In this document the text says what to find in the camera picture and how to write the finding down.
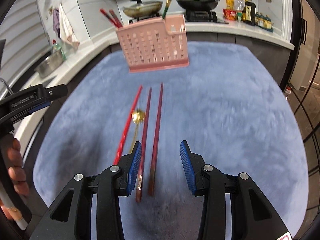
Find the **person's left hand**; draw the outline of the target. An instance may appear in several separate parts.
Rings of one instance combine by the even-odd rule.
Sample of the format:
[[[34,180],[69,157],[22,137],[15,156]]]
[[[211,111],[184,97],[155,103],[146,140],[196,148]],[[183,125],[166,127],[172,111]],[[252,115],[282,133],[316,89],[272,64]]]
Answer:
[[[12,165],[8,168],[8,175],[14,182],[14,189],[20,195],[27,197],[30,189],[27,183],[27,176],[23,169],[23,158],[20,153],[21,145],[16,138],[10,139],[9,147],[6,149],[5,155]],[[8,220],[14,221],[10,213],[1,201],[1,209]]]

